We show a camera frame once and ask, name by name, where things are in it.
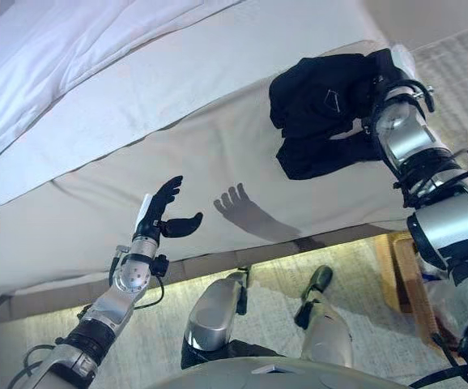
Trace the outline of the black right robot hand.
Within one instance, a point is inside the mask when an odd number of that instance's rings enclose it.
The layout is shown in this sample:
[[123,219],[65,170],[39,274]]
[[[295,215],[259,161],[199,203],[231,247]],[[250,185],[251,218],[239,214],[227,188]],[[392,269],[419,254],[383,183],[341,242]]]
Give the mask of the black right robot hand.
[[366,58],[375,68],[375,84],[418,78],[414,57],[405,45],[394,44],[390,48],[372,52]]

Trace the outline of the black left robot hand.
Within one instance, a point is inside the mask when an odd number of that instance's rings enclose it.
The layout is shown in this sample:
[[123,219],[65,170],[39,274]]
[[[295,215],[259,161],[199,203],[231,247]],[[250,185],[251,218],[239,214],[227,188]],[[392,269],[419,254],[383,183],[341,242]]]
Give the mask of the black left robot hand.
[[136,224],[133,240],[139,237],[160,242],[160,237],[180,238],[194,233],[202,223],[203,214],[198,212],[191,218],[162,220],[166,207],[172,203],[180,192],[182,176],[176,176],[165,182],[153,195],[141,219]]

